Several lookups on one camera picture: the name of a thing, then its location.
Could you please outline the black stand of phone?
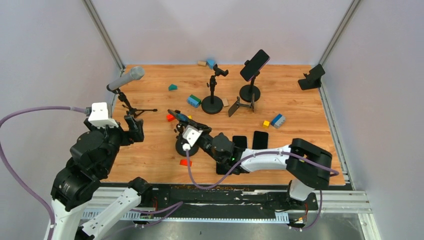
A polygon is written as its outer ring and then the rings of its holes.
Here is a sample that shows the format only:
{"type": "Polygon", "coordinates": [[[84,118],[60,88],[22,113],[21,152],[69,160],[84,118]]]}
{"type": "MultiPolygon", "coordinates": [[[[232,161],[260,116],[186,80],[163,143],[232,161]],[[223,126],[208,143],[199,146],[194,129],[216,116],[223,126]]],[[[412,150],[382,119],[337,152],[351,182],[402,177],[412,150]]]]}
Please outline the black stand of phone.
{"type": "Polygon", "coordinates": [[[216,77],[226,77],[229,74],[228,70],[222,70],[217,64],[212,69],[214,70],[214,75],[210,77],[209,82],[206,84],[210,90],[210,95],[206,96],[201,102],[202,110],[210,115],[219,113],[224,107],[222,99],[215,95],[215,87],[218,84],[216,77]]]}

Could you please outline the black desk phone stand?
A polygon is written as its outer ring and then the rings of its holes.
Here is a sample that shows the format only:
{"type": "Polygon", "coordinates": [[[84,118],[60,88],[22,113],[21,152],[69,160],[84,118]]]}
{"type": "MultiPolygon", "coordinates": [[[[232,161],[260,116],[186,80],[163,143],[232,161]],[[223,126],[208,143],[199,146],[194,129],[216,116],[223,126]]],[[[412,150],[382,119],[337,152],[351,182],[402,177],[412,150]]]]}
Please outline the black desk phone stand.
{"type": "Polygon", "coordinates": [[[299,79],[298,85],[301,90],[312,90],[319,89],[322,87],[322,76],[325,74],[325,70],[321,64],[313,67],[309,73],[304,73],[304,79],[299,79]]]}

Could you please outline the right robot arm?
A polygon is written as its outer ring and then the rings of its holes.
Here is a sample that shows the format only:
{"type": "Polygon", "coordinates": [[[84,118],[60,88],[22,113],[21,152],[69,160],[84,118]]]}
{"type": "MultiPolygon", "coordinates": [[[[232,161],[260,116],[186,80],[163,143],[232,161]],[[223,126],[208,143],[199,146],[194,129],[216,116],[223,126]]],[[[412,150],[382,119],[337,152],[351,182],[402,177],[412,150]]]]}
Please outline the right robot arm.
{"type": "Polygon", "coordinates": [[[207,131],[189,125],[182,139],[185,152],[198,147],[226,167],[225,177],[262,170],[290,172],[294,179],[289,183],[285,201],[292,209],[301,207],[310,193],[328,187],[330,178],[339,175],[331,168],[331,153],[301,138],[279,148],[240,148],[222,133],[211,137],[207,131]]]}

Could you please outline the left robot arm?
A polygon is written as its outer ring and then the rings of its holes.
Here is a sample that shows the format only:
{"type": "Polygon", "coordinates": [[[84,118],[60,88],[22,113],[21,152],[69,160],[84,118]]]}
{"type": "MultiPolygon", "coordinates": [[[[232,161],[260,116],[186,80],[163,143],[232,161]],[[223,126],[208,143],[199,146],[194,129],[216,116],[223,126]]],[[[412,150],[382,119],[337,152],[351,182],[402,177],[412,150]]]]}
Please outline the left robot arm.
{"type": "Polygon", "coordinates": [[[88,119],[84,121],[89,131],[80,135],[70,148],[71,158],[53,182],[51,203],[55,222],[46,233],[46,240],[100,240],[127,212],[152,203],[152,185],[136,177],[99,215],[79,224],[101,180],[108,178],[120,147],[144,141],[144,121],[131,115],[124,120],[128,130],[113,119],[106,121],[111,126],[99,127],[88,119]]]}

